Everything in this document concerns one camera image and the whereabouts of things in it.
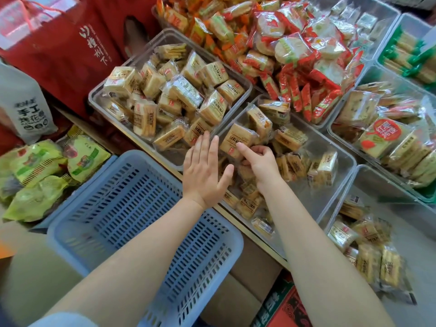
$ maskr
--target hand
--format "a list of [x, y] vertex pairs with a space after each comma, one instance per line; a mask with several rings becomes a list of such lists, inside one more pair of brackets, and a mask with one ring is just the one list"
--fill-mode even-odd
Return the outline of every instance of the hand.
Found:
[[209, 148], [208, 131], [190, 148], [183, 163], [183, 198], [198, 203], [204, 210], [220, 202], [230, 185], [234, 166], [229, 164], [218, 182], [218, 137]]
[[243, 164], [251, 165], [251, 169], [256, 176], [257, 188], [261, 194], [268, 190], [268, 184], [282, 178], [270, 148], [265, 146], [248, 148], [240, 142], [236, 144], [236, 148], [246, 158]]

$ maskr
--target shopping basket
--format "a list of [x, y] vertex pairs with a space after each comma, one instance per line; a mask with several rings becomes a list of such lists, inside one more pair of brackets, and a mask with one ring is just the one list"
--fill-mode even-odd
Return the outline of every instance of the shopping basket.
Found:
[[[47, 233], [49, 245], [82, 276], [182, 197], [178, 179], [139, 150], [124, 153], [90, 181], [56, 211]], [[139, 325], [191, 326], [242, 249], [241, 233], [214, 209], [206, 210], [178, 248]]]

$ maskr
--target red paper bag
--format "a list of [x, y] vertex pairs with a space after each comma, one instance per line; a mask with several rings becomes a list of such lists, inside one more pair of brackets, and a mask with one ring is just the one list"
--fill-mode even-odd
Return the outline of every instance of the red paper bag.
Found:
[[125, 59], [160, 32], [151, 8], [156, 0], [93, 0]]
[[0, 56], [82, 117], [122, 63], [90, 0], [0, 0]]

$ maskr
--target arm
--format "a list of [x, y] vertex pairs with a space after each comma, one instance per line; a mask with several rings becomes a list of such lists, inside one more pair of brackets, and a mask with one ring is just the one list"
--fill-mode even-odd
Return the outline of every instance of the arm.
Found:
[[312, 324], [394, 326], [370, 286], [283, 181], [270, 148], [237, 148], [256, 175]]
[[183, 198], [109, 257], [47, 314], [77, 312], [99, 326], [136, 326], [159, 290], [171, 261], [205, 209], [222, 200], [233, 166], [218, 183], [218, 138], [209, 133], [189, 149]]

